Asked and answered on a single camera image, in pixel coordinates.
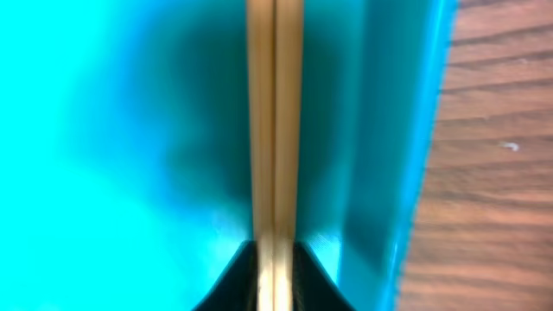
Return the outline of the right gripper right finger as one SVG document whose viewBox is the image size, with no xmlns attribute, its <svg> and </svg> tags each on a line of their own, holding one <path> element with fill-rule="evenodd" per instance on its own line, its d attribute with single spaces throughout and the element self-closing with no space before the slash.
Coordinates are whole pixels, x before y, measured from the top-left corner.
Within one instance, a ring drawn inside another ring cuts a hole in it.
<svg viewBox="0 0 553 311">
<path fill-rule="evenodd" d="M 305 244 L 294 242 L 294 311 L 353 311 Z"/>
</svg>

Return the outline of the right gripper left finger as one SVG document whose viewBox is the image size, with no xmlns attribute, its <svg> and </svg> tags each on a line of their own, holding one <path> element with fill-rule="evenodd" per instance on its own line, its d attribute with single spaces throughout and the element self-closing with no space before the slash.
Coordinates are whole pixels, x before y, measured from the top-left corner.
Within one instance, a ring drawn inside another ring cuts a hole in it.
<svg viewBox="0 0 553 311">
<path fill-rule="evenodd" d="M 193 311 L 257 311 L 257 244 L 242 243 L 232 261 Z"/>
</svg>

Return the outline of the wooden chopstick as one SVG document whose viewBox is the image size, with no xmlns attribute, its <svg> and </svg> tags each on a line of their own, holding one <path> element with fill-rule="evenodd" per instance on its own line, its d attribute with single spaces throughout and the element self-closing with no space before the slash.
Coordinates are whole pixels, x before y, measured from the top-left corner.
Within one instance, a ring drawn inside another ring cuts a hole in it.
<svg viewBox="0 0 553 311">
<path fill-rule="evenodd" d="M 276 1 L 274 309 L 293 307 L 293 244 L 302 98 L 303 0 Z"/>
<path fill-rule="evenodd" d="M 275 66 L 273 0 L 247 0 L 252 219 L 257 242 L 257 309 L 274 309 Z"/>
</svg>

